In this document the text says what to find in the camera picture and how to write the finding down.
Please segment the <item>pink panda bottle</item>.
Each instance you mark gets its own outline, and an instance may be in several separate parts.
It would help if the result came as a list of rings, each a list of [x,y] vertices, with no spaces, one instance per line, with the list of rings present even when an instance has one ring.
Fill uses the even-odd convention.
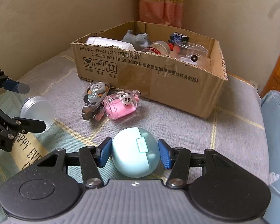
[[[122,90],[106,96],[102,101],[106,116],[116,120],[133,113],[137,109],[140,95],[138,90]]]

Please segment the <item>white pill bottle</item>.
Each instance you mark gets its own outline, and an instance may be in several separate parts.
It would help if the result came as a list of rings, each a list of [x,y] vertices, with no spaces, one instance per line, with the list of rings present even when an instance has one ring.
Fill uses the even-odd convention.
[[[109,38],[101,38],[97,36],[89,37],[85,43],[88,45],[96,45],[96,46],[112,46],[118,49],[128,50],[132,52],[136,51],[134,46],[130,43],[109,39]]]

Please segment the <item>blue floral bedding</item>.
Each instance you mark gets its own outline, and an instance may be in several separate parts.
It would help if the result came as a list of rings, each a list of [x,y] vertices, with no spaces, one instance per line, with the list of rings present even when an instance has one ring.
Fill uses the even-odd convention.
[[[268,223],[280,223],[280,92],[269,91],[261,101],[269,151],[269,189],[271,202],[264,219]]]

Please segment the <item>grey elephant toy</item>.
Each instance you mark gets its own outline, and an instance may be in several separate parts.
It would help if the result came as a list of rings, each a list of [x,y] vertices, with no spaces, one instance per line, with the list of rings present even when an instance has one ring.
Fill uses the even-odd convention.
[[[134,35],[131,29],[127,30],[121,41],[132,44],[136,51],[142,51],[152,44],[147,33]]]

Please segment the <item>cardboard box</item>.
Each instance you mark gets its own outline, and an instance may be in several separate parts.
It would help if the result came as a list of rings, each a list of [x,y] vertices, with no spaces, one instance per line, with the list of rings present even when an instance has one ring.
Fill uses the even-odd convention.
[[[94,36],[121,40],[128,30],[147,33],[152,41],[167,41],[178,32],[190,42],[204,46],[210,68],[146,52],[132,52],[114,46],[87,44],[87,37],[72,42],[77,73],[87,81],[104,81],[114,88],[138,90],[144,98],[207,118],[228,80],[220,43],[198,33],[163,24],[130,21]]]

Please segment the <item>pink striped curtain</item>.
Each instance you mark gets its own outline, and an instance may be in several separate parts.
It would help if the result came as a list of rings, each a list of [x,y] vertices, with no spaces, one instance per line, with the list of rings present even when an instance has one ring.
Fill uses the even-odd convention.
[[[184,0],[139,0],[143,22],[181,27]]]

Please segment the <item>light blue egg-shaped case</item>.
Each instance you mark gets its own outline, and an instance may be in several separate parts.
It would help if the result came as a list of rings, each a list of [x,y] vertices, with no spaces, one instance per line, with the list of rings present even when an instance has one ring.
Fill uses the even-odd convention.
[[[129,178],[150,175],[160,161],[156,139],[139,127],[126,128],[112,140],[112,160],[117,170]]]

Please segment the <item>clear round container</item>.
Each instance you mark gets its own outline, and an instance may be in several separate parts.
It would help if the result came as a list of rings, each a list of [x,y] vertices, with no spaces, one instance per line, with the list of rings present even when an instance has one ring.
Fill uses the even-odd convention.
[[[172,57],[185,63],[199,66],[205,70],[210,69],[211,66],[210,59],[208,58],[208,50],[196,43],[175,41]]]

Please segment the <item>grey plaid mat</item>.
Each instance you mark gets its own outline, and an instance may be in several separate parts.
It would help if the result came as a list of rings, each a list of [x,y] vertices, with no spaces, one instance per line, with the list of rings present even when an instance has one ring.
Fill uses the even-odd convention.
[[[78,77],[71,50],[36,66],[20,82],[48,100],[55,118],[42,134],[19,135],[11,153],[0,149],[0,186],[56,148],[76,152],[128,127],[143,128],[171,147],[184,147],[194,153],[212,148],[261,180],[269,178],[260,98],[251,85],[233,76],[207,119],[142,99],[135,112],[118,120],[83,120],[82,95],[87,82]]]

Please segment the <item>capsule bottle red label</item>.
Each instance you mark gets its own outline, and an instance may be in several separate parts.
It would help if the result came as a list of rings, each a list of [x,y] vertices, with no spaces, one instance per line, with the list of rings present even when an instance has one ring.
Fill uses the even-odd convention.
[[[150,46],[144,48],[143,52],[154,53],[157,55],[168,55],[170,54],[170,47],[168,43],[164,41],[156,41],[152,43]]]

